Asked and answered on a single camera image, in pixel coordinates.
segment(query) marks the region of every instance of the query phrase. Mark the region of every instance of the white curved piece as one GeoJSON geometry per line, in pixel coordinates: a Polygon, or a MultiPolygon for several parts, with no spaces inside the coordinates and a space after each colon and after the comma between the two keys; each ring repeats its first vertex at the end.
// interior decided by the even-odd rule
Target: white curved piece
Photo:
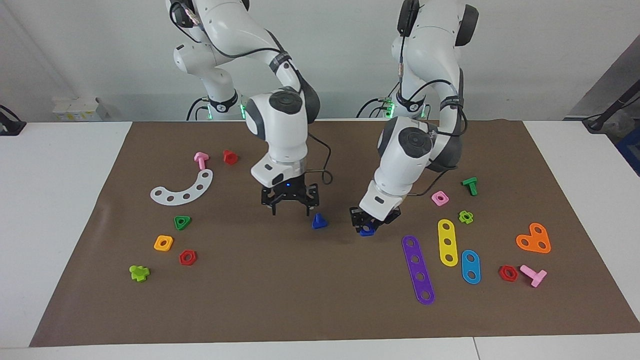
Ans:
{"type": "Polygon", "coordinates": [[[209,185],[211,185],[212,180],[213,171],[206,168],[198,173],[198,179],[196,179],[196,182],[187,190],[171,192],[163,186],[158,186],[151,190],[151,199],[160,205],[185,205],[202,196],[209,188],[209,185]]]}

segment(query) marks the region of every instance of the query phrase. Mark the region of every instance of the red hexagonal nut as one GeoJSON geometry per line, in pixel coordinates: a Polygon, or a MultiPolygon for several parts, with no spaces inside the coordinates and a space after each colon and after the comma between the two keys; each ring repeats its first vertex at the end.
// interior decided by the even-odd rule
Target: red hexagonal nut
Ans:
{"type": "Polygon", "coordinates": [[[222,159],[225,161],[225,163],[233,165],[238,162],[238,155],[236,155],[231,150],[225,150],[222,152],[222,159]]]}
{"type": "Polygon", "coordinates": [[[504,265],[500,267],[500,277],[502,280],[514,282],[518,280],[518,270],[511,265],[504,265]]]}
{"type": "Polygon", "coordinates": [[[197,259],[196,252],[193,250],[185,250],[180,254],[180,264],[182,265],[191,266],[197,259]]]}

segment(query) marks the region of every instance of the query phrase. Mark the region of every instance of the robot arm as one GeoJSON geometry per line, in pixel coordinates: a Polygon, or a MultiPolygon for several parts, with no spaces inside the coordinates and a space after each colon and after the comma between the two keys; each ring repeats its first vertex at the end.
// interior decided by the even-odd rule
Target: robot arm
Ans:
{"type": "Polygon", "coordinates": [[[444,172],[456,168],[460,160],[464,103],[456,46],[470,40],[477,10],[451,0],[406,0],[400,22],[403,19],[409,20],[392,46],[401,62],[402,82],[394,98],[400,117],[387,122],[378,141],[380,167],[360,207],[350,209],[357,231],[367,227],[375,232],[381,224],[395,220],[400,215],[398,206],[425,168],[444,172]],[[441,101],[438,127],[409,119],[419,116],[428,86],[441,101]]]}
{"type": "Polygon", "coordinates": [[[304,183],[307,126],[315,121],[320,109],[315,90],[275,36],[251,18],[247,0],[167,3],[174,24],[187,28],[192,40],[199,42],[178,46],[176,63],[202,79],[215,104],[228,108],[238,98],[229,74],[215,68],[235,58],[247,56],[265,63],[281,82],[281,88],[253,96],[246,104],[249,130],[269,144],[268,153],[251,173],[263,185],[262,203],[274,214],[277,202],[291,198],[304,203],[308,213],[319,203],[317,189],[304,183]],[[273,197],[269,196],[270,190],[275,192],[273,197]]]}

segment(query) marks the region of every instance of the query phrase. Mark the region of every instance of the yellow bar with holes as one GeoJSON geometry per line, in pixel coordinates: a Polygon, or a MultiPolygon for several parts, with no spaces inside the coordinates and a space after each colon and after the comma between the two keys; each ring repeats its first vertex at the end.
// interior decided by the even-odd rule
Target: yellow bar with holes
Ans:
{"type": "Polygon", "coordinates": [[[438,243],[442,263],[447,266],[456,266],[458,264],[456,228],[450,220],[442,219],[438,222],[438,243]]]}

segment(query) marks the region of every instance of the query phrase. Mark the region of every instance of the pink t-shaped piece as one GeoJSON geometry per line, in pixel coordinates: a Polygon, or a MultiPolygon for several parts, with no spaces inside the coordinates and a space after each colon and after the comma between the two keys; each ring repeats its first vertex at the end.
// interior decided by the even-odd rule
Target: pink t-shaped piece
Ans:
{"type": "Polygon", "coordinates": [[[205,154],[204,152],[196,152],[196,155],[193,157],[193,161],[196,161],[198,163],[200,170],[204,170],[207,168],[204,165],[204,162],[207,161],[208,159],[209,159],[209,155],[205,154]]]}
{"type": "Polygon", "coordinates": [[[449,202],[449,197],[444,192],[436,192],[431,196],[431,200],[433,200],[437,206],[443,206],[449,202]]]}
{"type": "Polygon", "coordinates": [[[528,267],[527,265],[522,265],[520,267],[520,271],[523,272],[526,276],[531,278],[531,286],[533,286],[534,288],[537,288],[538,285],[540,285],[540,283],[542,282],[542,279],[545,278],[545,276],[547,276],[547,272],[544,270],[540,270],[540,272],[535,272],[533,270],[531,270],[530,267],[528,267]]]}

